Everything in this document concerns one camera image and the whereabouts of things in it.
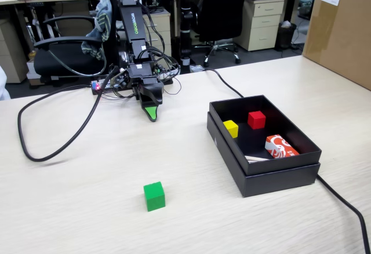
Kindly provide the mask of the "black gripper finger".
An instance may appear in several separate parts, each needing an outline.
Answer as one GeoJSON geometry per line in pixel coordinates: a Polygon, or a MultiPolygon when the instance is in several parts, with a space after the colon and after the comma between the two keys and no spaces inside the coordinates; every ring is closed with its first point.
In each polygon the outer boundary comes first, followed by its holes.
{"type": "Polygon", "coordinates": [[[157,120],[158,93],[151,87],[139,87],[139,100],[148,119],[155,122],[157,120]]]}
{"type": "Polygon", "coordinates": [[[141,102],[145,105],[160,105],[163,103],[164,84],[157,82],[154,84],[141,85],[141,102]]]}

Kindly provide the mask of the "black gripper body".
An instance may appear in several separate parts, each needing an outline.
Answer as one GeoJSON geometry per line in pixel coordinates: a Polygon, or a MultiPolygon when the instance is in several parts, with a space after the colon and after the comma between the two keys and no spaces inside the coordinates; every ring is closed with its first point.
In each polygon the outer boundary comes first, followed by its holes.
{"type": "Polygon", "coordinates": [[[135,95],[139,97],[139,87],[142,84],[154,84],[159,82],[158,77],[152,73],[150,63],[131,64],[128,68],[129,83],[135,95]]]}

